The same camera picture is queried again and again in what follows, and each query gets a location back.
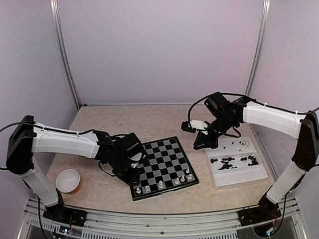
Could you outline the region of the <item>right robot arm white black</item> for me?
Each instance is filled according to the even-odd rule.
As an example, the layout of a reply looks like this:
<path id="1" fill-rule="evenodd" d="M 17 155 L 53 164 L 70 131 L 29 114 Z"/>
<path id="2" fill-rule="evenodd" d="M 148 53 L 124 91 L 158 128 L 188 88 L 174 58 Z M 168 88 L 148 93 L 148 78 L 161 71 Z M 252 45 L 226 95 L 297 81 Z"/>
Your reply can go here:
<path id="1" fill-rule="evenodd" d="M 239 95 L 238 99 L 231 102 L 226 99 L 226 94 L 221 92 L 208 95 L 202 98 L 202 101 L 215 120 L 209 123 L 188 118 L 181 127 L 185 131 L 198 133 L 193 144 L 195 150 L 217 148 L 219 137 L 227 135 L 227 131 L 231 128 L 236 130 L 242 123 L 264 126 L 298 141 L 291 162 L 262 196 L 258 206 L 238 212 L 242 225 L 282 216 L 278 203 L 301 183 L 307 172 L 317 166 L 319 121 L 316 112 L 300 113 L 284 110 L 260 103 L 245 95 Z"/>

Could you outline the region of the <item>white chess queen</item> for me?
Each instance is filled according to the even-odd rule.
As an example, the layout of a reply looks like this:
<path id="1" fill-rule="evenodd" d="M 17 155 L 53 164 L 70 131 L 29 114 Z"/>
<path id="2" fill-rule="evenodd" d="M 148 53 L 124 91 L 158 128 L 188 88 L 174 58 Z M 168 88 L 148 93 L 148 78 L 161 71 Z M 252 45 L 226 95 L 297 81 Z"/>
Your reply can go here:
<path id="1" fill-rule="evenodd" d="M 163 185 L 163 181 L 159 181 L 159 185 L 158 185 L 158 187 L 159 187 L 160 189 L 164 187 L 164 185 Z"/>

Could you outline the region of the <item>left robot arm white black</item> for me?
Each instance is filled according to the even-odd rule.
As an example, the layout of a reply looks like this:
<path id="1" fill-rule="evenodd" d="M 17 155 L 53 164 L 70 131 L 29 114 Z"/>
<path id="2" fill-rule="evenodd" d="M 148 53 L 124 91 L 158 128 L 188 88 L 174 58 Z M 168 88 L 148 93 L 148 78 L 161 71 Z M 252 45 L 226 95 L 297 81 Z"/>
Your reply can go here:
<path id="1" fill-rule="evenodd" d="M 63 222 L 70 216 L 61 193 L 52 188 L 35 162 L 36 153 L 71 154 L 108 164 L 115 177 L 129 186 L 140 182 L 137 165 L 146 158 L 146 150 L 135 133 L 109 135 L 105 131 L 90 129 L 73 131 L 54 128 L 35 122 L 26 115 L 13 123 L 15 130 L 8 140 L 6 168 L 19 175 L 39 197 L 57 220 Z"/>

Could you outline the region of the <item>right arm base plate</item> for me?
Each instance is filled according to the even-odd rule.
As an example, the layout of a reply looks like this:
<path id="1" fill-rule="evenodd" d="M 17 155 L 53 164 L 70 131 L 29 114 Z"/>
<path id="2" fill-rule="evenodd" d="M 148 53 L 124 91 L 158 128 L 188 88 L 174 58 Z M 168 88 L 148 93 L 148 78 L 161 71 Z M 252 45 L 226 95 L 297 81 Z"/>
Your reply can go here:
<path id="1" fill-rule="evenodd" d="M 237 214 L 242 227 L 274 220 L 275 218 L 279 218 L 282 216 L 279 208 L 273 208 L 269 210 L 267 207 L 261 206 L 242 209 L 239 210 Z"/>

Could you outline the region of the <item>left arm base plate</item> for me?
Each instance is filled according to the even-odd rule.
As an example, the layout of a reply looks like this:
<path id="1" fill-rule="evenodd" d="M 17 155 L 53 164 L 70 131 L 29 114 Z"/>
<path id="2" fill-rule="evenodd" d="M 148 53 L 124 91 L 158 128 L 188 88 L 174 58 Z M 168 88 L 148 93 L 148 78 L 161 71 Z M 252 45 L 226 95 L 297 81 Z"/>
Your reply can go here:
<path id="1" fill-rule="evenodd" d="M 46 219 L 78 227 L 84 227 L 86 216 L 87 212 L 84 210 L 61 205 L 46 207 L 43 213 Z"/>

